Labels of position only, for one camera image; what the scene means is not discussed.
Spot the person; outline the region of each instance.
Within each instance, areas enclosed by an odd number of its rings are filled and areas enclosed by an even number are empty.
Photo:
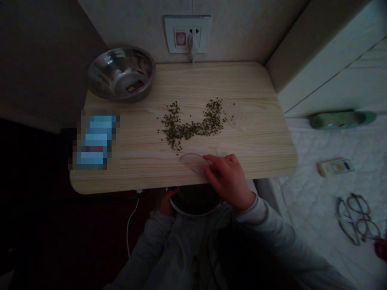
[[[204,217],[176,214],[169,189],[133,252],[105,290],[356,289],[252,192],[235,155],[205,155],[204,173],[224,199]]]

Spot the charging cable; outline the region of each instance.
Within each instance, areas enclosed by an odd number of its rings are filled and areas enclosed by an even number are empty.
[[[138,194],[141,194],[142,193],[142,189],[138,189],[137,190],[137,193]],[[128,230],[129,230],[129,222],[130,222],[130,219],[132,218],[132,215],[135,213],[136,209],[137,209],[137,206],[138,206],[138,202],[140,201],[140,199],[138,198],[137,199],[137,203],[136,203],[136,207],[134,208],[134,211],[132,212],[132,214],[130,215],[129,219],[128,219],[128,223],[126,224],[126,247],[128,249],[128,258],[130,258],[130,250],[129,250],[129,242],[128,242]]]
[[[194,63],[195,56],[198,54],[198,47],[199,47],[199,41],[198,41],[198,37],[196,36],[195,29],[193,29],[192,34],[190,35],[188,44],[191,47],[191,60],[192,60],[192,63]]]

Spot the eyeglasses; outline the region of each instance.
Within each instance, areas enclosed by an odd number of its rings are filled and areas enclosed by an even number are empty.
[[[350,209],[356,215],[355,218],[352,217]],[[371,220],[370,213],[368,202],[361,195],[351,193],[347,202],[342,197],[337,198],[337,220],[342,231],[355,246],[360,246],[360,240],[377,240],[381,236],[378,226]]]

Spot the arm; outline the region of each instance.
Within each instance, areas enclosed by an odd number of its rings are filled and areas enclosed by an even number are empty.
[[[117,278],[105,290],[142,289],[149,274],[158,262],[164,250],[171,226],[175,218],[169,199],[177,189],[163,192],[160,197],[159,210],[150,213],[143,234],[138,238],[131,256]]]
[[[238,222],[256,234],[278,260],[313,289],[356,289],[332,265],[313,251],[266,201],[251,192],[234,155],[206,155],[203,170],[211,185],[236,209]]]

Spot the gray sweater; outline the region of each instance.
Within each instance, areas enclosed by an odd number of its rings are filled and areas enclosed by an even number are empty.
[[[252,230],[257,240],[271,250],[302,287],[356,289],[256,195],[254,204],[246,211],[233,210],[223,203],[206,217],[189,218],[177,214],[174,218],[158,211],[151,212],[130,259],[105,290],[216,289],[212,275],[215,275],[220,289],[227,289],[213,247],[214,233],[228,226],[231,216]]]

